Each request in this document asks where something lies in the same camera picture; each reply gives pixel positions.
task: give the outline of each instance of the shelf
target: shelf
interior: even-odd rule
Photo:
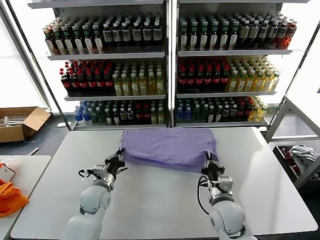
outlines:
[[[265,121],[235,121],[212,123],[176,123],[177,128],[226,128],[226,127],[268,127]]]
[[[28,3],[28,6],[32,9],[55,9],[94,6],[152,5],[162,4],[163,2],[163,0],[38,0]]]
[[[292,52],[293,50],[287,50],[287,49],[178,51],[178,56],[179,57],[196,57],[196,56],[287,55]]]
[[[165,99],[166,95],[145,95],[145,96],[66,96],[66,101],[108,101],[108,100],[153,100]]]
[[[163,58],[165,52],[128,52],[128,53],[104,53],[104,54],[74,54],[48,56],[49,60],[90,60],[90,59],[150,59]]]
[[[124,129],[158,129],[166,128],[165,124],[146,124],[146,125],[118,125],[118,126],[75,126],[73,131],[91,130],[124,130]]]
[[[178,99],[192,98],[220,98],[220,97],[240,97],[255,95],[274,95],[276,91],[243,91],[243,92],[213,92],[213,93],[184,93],[177,94]]]

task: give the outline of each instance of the yellow bottle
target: yellow bottle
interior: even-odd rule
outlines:
[[[257,78],[255,79],[255,81],[252,84],[252,88],[251,88],[252,92],[259,92],[260,91],[261,85],[263,83],[264,74],[265,74],[265,70],[259,71]]]
[[[161,71],[158,71],[156,73],[156,86],[157,86],[157,90],[158,90],[159,95],[162,95],[165,93],[164,79],[162,78]]]
[[[268,70],[268,72],[265,75],[265,78],[263,80],[263,83],[261,85],[260,91],[261,92],[268,92],[269,87],[271,84],[271,76],[272,76],[272,70]]]
[[[139,73],[139,85],[140,85],[141,95],[142,96],[148,95],[147,81],[145,79],[145,74],[142,72]]]
[[[235,86],[237,83],[237,74],[238,74],[237,70],[232,71],[232,75],[228,79],[228,84],[226,86],[226,92],[234,92],[235,91]]]
[[[149,72],[148,90],[149,90],[149,95],[158,94],[157,84],[156,84],[155,76],[153,72]]]
[[[247,75],[247,71],[242,70],[239,78],[236,80],[236,84],[234,87],[235,92],[238,92],[238,93],[243,92],[243,89],[246,83],[246,78],[247,78],[246,75]]]
[[[250,92],[252,84],[254,83],[255,70],[250,70],[248,77],[243,86],[243,92]]]
[[[122,96],[124,90],[122,88],[121,82],[119,81],[118,75],[115,73],[112,75],[112,78],[113,78],[113,85],[114,85],[116,95]]]

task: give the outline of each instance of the black cable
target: black cable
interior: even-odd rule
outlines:
[[[196,195],[197,195],[197,200],[198,200],[198,204],[200,206],[200,208],[205,212],[205,214],[209,215],[209,212],[207,210],[205,210],[205,208],[202,206],[201,201],[200,201],[200,184],[201,184],[201,179],[202,178],[206,178],[204,175],[202,175],[199,178],[198,184],[197,184],[197,189],[196,189]]]

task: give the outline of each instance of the red label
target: red label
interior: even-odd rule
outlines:
[[[219,78],[211,78],[211,81],[213,84],[218,84],[219,83]]]
[[[79,84],[80,84],[80,87],[82,87],[82,88],[88,87],[88,82],[86,82],[86,81],[80,82]]]
[[[95,81],[90,81],[90,82],[89,82],[89,86],[90,86],[90,88],[95,88],[95,87],[97,86],[97,82],[95,82]]]
[[[186,84],[186,80],[185,79],[179,79],[179,84]]]
[[[63,86],[67,89],[67,88],[70,88],[71,87],[71,84],[69,81],[63,83]]]
[[[211,79],[210,78],[207,78],[207,79],[205,78],[203,81],[204,81],[205,84],[210,84],[211,83]]]
[[[114,84],[112,81],[106,81],[105,85],[107,86],[107,88],[111,88],[111,87],[113,87]]]
[[[80,84],[79,84],[79,82],[72,82],[71,83],[71,85],[72,85],[72,87],[74,87],[74,88],[79,88],[80,87]]]
[[[220,78],[221,83],[226,84],[228,82],[228,78]]]
[[[186,83],[187,84],[194,84],[195,80],[194,79],[187,79]]]
[[[98,81],[96,84],[100,88],[105,86],[105,82],[104,81]]]
[[[196,79],[195,79],[195,83],[196,83],[196,84],[202,84],[203,81],[204,81],[203,78],[196,78]]]

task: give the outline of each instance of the gray cloth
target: gray cloth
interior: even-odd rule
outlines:
[[[292,159],[302,174],[318,157],[319,154],[312,147],[293,146],[290,150]]]

